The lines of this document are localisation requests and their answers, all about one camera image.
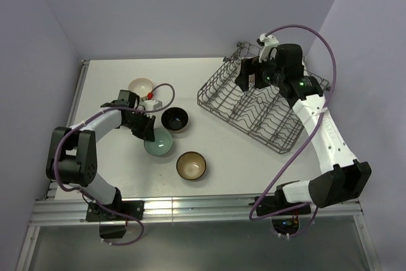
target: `white table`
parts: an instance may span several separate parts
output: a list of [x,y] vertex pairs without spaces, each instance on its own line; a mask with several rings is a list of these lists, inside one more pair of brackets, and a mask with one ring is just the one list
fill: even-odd
[[[286,163],[291,153],[279,155],[214,117],[197,105],[197,91],[221,66],[221,58],[155,60],[92,60],[79,97],[74,122],[87,119],[105,102],[115,100],[136,78],[146,77],[155,85],[171,83],[176,89],[173,106],[189,114],[184,133],[173,135],[174,147],[163,157],[153,157],[143,141],[126,128],[115,129],[97,143],[98,172],[121,190],[123,197],[176,197],[225,194],[258,194]],[[155,97],[165,105],[169,88]],[[161,127],[157,114],[155,127]],[[307,137],[304,131],[293,150]],[[205,175],[186,181],[176,172],[176,161],[187,151],[200,152],[207,161]],[[312,179],[320,174],[311,145],[296,159],[277,185]],[[56,200],[80,199],[75,192],[58,189]]]

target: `teal bowl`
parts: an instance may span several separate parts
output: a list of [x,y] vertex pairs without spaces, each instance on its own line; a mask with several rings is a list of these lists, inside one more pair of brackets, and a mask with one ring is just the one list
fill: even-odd
[[165,128],[155,128],[154,136],[154,142],[144,141],[145,150],[156,157],[167,154],[173,146],[173,139],[170,132]]

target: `brown bowl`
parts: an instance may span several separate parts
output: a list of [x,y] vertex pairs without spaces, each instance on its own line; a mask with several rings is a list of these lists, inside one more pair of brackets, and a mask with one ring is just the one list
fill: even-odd
[[196,180],[206,172],[206,165],[206,160],[198,152],[185,152],[176,162],[176,170],[183,179]]

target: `bowl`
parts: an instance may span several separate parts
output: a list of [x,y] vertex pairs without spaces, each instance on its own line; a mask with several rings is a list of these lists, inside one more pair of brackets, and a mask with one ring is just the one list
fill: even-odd
[[165,128],[155,128],[154,136],[154,142],[144,141],[145,150],[156,157],[167,154],[173,146],[173,139],[170,132]]
[[196,180],[206,172],[206,160],[198,152],[185,152],[176,162],[176,170],[183,179]]
[[188,124],[189,116],[182,108],[171,107],[164,111],[160,121],[168,130],[181,131]]
[[135,79],[128,85],[128,90],[136,93],[140,98],[145,98],[154,88],[149,79]]

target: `dish drying rack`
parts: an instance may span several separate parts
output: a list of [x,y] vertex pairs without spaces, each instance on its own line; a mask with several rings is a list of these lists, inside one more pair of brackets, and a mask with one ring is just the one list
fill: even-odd
[[[224,57],[222,66],[198,91],[197,104],[270,149],[285,154],[303,130],[299,118],[274,86],[255,89],[254,76],[250,76],[246,92],[234,83],[242,59],[258,56],[260,50],[248,42],[238,43],[237,50]],[[305,73],[316,77],[324,91],[329,90],[326,79]]]

